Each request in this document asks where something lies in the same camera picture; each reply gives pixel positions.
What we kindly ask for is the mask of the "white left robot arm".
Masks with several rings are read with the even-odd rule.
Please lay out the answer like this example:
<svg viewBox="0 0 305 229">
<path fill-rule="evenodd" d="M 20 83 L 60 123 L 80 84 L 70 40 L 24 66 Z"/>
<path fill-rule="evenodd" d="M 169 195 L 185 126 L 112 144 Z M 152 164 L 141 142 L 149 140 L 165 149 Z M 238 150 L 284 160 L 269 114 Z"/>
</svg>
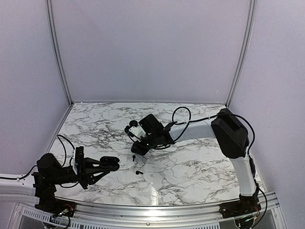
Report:
<svg viewBox="0 0 305 229">
<path fill-rule="evenodd" d="M 60 209 L 60 201 L 51 195 L 56 192 L 56 185 L 75 183 L 87 189 L 107 174 L 117 171 L 120 168 L 119 161 L 113 156 L 103 156 L 99 160 L 85 157 L 82 148 L 78 147 L 74 150 L 69 166 L 62 166 L 53 154 L 47 153 L 33 166 L 38 171 L 28 172 L 20 177 L 1 177 L 1 180 L 22 181 L 30 175 L 33 176 L 35 195 L 43 196 L 41 204 L 49 212 L 57 212 Z"/>
</svg>

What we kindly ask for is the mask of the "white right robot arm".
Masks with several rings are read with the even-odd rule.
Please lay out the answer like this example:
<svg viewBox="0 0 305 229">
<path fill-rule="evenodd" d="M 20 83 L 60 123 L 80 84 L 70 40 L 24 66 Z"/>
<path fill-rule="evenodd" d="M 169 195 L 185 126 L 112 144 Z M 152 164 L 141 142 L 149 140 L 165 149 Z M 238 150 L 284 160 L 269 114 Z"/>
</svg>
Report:
<svg viewBox="0 0 305 229">
<path fill-rule="evenodd" d="M 130 121 L 124 131 L 133 141 L 131 151 L 141 156 L 151 149 L 162 150 L 185 140 L 215 138 L 222 154 L 235 169 L 240 190 L 236 210 L 245 214 L 258 201 L 259 185 L 249 152 L 253 142 L 249 141 L 248 130 L 241 122 L 242 119 L 223 108 L 210 117 L 180 123 L 172 120 L 163 125 L 153 114 L 149 114 L 139 122 Z"/>
</svg>

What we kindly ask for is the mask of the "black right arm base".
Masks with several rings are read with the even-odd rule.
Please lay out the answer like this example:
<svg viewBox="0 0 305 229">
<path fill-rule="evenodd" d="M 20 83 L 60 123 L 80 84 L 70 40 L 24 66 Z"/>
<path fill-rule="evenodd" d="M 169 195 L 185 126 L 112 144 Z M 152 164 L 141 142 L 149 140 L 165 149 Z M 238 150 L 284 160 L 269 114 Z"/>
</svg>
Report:
<svg viewBox="0 0 305 229">
<path fill-rule="evenodd" d="M 230 217 L 238 217 L 250 213 L 258 213 L 261 210 L 261 205 L 258 199 L 258 194 L 252 196 L 239 196 L 239 200 L 229 201 L 220 204 L 219 213 L 224 219 Z"/>
</svg>

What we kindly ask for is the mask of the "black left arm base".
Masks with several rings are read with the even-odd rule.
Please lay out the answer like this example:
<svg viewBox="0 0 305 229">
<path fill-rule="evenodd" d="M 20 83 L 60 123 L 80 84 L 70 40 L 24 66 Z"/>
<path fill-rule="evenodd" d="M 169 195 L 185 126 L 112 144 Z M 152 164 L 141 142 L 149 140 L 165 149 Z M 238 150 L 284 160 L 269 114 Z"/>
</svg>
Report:
<svg viewBox="0 0 305 229">
<path fill-rule="evenodd" d="M 73 217 L 76 203 L 56 198 L 56 191 L 55 187 L 35 189 L 35 197 L 39 199 L 39 202 L 34 207 L 38 210 L 51 213 L 54 217 Z"/>
</svg>

